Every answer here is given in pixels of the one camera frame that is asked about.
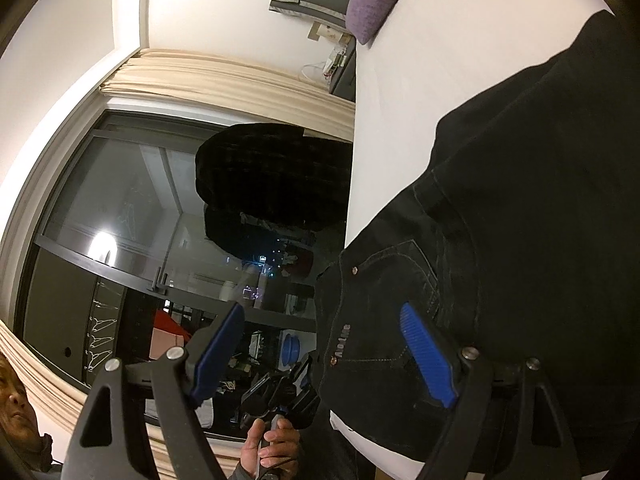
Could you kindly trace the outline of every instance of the black jeans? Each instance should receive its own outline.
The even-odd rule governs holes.
[[[400,333],[409,301],[459,346],[539,358],[583,474],[609,467],[640,420],[639,95],[640,46],[603,11],[440,121],[425,173],[316,287],[314,384],[346,424],[415,460],[433,448],[447,413]]]

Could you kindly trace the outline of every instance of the white bed sheet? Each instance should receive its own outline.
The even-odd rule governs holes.
[[[603,0],[399,0],[358,45],[347,244],[427,167],[442,116],[566,49]]]

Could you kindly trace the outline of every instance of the bed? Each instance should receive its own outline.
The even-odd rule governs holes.
[[[427,167],[441,117],[574,40],[603,0],[399,0],[358,45],[349,244]]]

